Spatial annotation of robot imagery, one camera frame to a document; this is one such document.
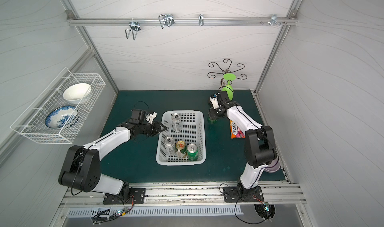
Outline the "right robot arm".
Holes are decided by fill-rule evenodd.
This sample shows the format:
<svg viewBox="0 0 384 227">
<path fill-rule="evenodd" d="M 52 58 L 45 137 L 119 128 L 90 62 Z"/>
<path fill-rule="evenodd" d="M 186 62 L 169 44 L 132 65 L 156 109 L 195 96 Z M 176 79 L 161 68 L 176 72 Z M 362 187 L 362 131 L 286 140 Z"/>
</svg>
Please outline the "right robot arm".
<svg viewBox="0 0 384 227">
<path fill-rule="evenodd" d="M 281 168 L 273 129 L 264 126 L 249 116 L 237 102 L 220 103 L 217 98 L 209 100 L 211 121 L 227 117 L 245 134 L 244 154 L 246 167 L 240 176 L 239 186 L 250 190 L 258 186 L 263 172 L 274 173 Z"/>
</svg>

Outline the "silver can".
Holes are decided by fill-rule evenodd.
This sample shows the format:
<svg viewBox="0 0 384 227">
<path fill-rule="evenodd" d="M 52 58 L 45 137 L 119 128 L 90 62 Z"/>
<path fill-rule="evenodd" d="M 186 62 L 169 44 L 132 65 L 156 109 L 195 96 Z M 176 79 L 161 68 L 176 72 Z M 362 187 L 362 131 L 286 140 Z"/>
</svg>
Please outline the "silver can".
<svg viewBox="0 0 384 227">
<path fill-rule="evenodd" d="M 165 148 L 169 156 L 173 156 L 176 154 L 175 140 L 173 137 L 166 137 Z"/>
<path fill-rule="evenodd" d="M 172 122 L 175 132 L 182 130 L 182 119 L 179 113 L 172 113 Z"/>
</svg>

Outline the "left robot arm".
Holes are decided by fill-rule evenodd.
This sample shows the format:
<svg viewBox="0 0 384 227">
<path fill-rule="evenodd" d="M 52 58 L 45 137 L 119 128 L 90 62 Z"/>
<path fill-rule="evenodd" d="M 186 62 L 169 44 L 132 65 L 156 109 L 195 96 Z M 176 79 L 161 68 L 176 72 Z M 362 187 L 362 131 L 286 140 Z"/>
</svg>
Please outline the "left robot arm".
<svg viewBox="0 0 384 227">
<path fill-rule="evenodd" d="M 167 127 L 158 121 L 151 124 L 122 123 L 91 143 L 74 145 L 68 149 L 58 182 L 81 192 L 98 192 L 124 199 L 129 195 L 129 184 L 102 174 L 101 160 L 132 137 L 153 137 L 165 130 Z"/>
</svg>

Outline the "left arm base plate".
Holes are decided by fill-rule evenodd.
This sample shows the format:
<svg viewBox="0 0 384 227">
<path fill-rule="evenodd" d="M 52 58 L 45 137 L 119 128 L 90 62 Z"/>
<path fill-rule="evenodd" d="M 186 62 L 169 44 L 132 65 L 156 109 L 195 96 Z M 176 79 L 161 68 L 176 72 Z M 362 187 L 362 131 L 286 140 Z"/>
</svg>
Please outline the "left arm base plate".
<svg viewBox="0 0 384 227">
<path fill-rule="evenodd" d="M 145 188 L 129 188 L 123 189 L 120 194 L 112 195 L 105 194 L 103 204 L 104 205 L 122 205 L 122 204 L 134 204 L 141 205 L 145 202 L 146 197 Z"/>
</svg>

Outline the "silver can front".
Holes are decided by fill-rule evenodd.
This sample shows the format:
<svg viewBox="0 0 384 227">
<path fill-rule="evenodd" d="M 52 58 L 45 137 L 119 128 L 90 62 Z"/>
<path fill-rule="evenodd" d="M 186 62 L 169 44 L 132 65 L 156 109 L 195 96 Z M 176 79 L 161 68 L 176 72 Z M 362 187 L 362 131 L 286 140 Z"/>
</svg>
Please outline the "silver can front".
<svg viewBox="0 0 384 227">
<path fill-rule="evenodd" d="M 166 137 L 165 148 L 169 156 L 173 156 L 176 154 L 175 140 L 173 137 Z"/>
</svg>

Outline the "blue patterned plate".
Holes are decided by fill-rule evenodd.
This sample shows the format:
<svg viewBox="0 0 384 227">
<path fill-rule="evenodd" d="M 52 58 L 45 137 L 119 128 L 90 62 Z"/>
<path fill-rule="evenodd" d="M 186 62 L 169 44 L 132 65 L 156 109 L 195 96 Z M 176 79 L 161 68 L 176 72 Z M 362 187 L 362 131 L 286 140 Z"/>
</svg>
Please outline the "blue patterned plate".
<svg viewBox="0 0 384 227">
<path fill-rule="evenodd" d="M 61 129 L 74 124 L 77 118 L 78 110 L 75 106 L 62 106 L 47 115 L 45 125 L 51 129 Z"/>
</svg>

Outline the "white bowl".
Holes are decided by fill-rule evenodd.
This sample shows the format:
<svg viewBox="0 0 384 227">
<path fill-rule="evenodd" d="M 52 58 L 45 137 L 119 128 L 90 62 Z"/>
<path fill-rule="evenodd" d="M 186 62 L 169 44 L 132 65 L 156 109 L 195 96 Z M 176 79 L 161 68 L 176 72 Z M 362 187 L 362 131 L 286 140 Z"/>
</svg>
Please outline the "white bowl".
<svg viewBox="0 0 384 227">
<path fill-rule="evenodd" d="M 63 98 L 71 104 L 85 103 L 91 97 L 92 87 L 87 83 L 79 83 L 68 87 L 64 93 Z"/>
</svg>

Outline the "green can front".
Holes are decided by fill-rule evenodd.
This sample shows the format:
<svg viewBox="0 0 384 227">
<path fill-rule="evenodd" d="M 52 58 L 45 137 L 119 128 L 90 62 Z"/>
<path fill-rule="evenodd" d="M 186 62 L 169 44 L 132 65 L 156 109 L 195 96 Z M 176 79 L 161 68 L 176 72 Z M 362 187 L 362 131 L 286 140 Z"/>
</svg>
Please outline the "green can front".
<svg viewBox="0 0 384 227">
<path fill-rule="evenodd" d="M 199 149 L 196 144 L 189 144 L 187 147 L 187 153 L 190 161 L 194 162 L 198 160 Z"/>
</svg>

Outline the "aluminium top rail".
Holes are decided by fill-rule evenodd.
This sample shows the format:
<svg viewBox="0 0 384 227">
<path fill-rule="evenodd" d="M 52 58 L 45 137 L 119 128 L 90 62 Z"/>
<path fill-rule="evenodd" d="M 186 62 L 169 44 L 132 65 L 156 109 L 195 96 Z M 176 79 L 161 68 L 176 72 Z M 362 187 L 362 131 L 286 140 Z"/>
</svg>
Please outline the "aluminium top rail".
<svg viewBox="0 0 384 227">
<path fill-rule="evenodd" d="M 204 17 L 203 26 L 268 26 L 261 25 L 260 22 L 267 22 L 271 17 L 262 18 L 214 18 Z M 78 18 L 68 20 L 71 26 L 128 26 L 132 18 Z M 141 27 L 160 27 L 158 18 L 134 18 L 135 21 L 139 22 Z M 173 26 L 199 26 L 198 17 L 192 18 L 174 18 L 175 23 Z M 298 19 L 278 17 L 279 21 L 285 21 L 286 25 L 296 25 Z"/>
</svg>

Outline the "metal hook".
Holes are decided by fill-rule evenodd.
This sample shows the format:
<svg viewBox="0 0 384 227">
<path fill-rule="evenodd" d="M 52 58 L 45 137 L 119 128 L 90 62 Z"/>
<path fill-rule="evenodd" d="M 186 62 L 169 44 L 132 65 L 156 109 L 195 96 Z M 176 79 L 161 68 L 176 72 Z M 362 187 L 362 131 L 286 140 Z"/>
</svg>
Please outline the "metal hook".
<svg viewBox="0 0 384 227">
<path fill-rule="evenodd" d="M 261 25 L 269 25 L 269 26 L 284 26 L 286 25 L 285 21 L 279 21 L 276 14 L 272 15 L 270 20 L 267 22 L 260 22 Z"/>
<path fill-rule="evenodd" d="M 138 32 L 141 30 L 141 25 L 139 22 L 135 21 L 134 18 L 129 23 L 127 29 L 125 29 L 126 39 L 129 39 L 131 36 L 133 40 L 136 40 Z"/>
<path fill-rule="evenodd" d="M 198 15 L 198 24 L 199 24 L 199 26 L 204 25 L 204 15 L 203 14 Z"/>
<path fill-rule="evenodd" d="M 160 22 L 160 26 L 162 29 L 164 29 L 166 26 L 171 27 L 175 23 L 175 20 L 172 14 L 161 14 L 158 16 L 158 20 Z"/>
</svg>

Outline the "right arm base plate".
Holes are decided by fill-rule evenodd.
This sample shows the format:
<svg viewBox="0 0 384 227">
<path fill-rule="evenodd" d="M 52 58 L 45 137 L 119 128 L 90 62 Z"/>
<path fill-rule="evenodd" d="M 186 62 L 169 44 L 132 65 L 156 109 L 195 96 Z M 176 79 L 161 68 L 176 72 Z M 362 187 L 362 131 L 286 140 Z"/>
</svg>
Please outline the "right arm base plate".
<svg viewBox="0 0 384 227">
<path fill-rule="evenodd" d="M 264 194 L 261 187 L 241 189 L 240 187 L 223 187 L 221 193 L 226 203 L 263 203 Z"/>
</svg>

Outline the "fruit candy bag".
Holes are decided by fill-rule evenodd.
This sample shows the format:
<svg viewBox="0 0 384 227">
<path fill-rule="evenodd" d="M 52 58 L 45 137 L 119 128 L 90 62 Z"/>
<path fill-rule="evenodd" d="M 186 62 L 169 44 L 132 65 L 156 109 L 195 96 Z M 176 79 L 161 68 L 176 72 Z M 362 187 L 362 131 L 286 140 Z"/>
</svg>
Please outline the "fruit candy bag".
<svg viewBox="0 0 384 227">
<path fill-rule="evenodd" d="M 242 132 L 242 130 L 236 125 L 235 122 L 230 120 L 231 125 L 231 138 L 232 139 L 243 139 L 245 138 L 245 134 Z"/>
</svg>

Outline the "gold top green can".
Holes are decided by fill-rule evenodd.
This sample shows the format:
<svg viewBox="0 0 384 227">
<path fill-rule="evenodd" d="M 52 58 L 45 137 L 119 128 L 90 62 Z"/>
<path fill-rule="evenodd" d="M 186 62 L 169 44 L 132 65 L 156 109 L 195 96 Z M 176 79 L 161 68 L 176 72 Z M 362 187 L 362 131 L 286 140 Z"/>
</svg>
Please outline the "gold top green can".
<svg viewBox="0 0 384 227">
<path fill-rule="evenodd" d="M 187 154 L 186 142 L 183 140 L 177 141 L 175 146 L 176 146 L 176 154 L 178 158 L 181 158 L 181 159 L 184 158 Z"/>
</svg>

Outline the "green plastic goblet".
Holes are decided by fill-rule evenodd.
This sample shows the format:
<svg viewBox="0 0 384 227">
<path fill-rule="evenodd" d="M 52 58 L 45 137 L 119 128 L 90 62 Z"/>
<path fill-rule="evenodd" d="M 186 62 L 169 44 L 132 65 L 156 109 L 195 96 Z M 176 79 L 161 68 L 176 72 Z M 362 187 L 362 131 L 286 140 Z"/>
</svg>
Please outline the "green plastic goblet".
<svg viewBox="0 0 384 227">
<path fill-rule="evenodd" d="M 221 80 L 221 91 L 227 92 L 230 100 L 234 97 L 234 89 L 232 87 L 233 81 L 236 79 L 236 75 L 232 73 L 226 73 Z"/>
</svg>

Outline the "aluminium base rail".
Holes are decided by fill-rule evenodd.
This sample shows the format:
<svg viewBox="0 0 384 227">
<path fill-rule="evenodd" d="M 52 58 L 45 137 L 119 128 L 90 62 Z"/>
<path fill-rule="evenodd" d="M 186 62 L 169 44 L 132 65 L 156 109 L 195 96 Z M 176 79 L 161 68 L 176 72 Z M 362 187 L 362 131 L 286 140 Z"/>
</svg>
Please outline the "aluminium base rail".
<svg viewBox="0 0 384 227">
<path fill-rule="evenodd" d="M 236 182 L 163 182 L 131 183 L 132 188 L 145 188 L 143 206 L 192 206 L 221 205 L 224 196 L 220 193 L 225 186 L 235 187 Z M 261 181 L 265 201 L 271 204 L 305 204 L 304 193 L 298 184 L 287 181 Z M 72 196 L 67 190 L 61 208 L 99 207 L 103 205 L 104 195 L 100 193 L 80 193 Z"/>
</svg>

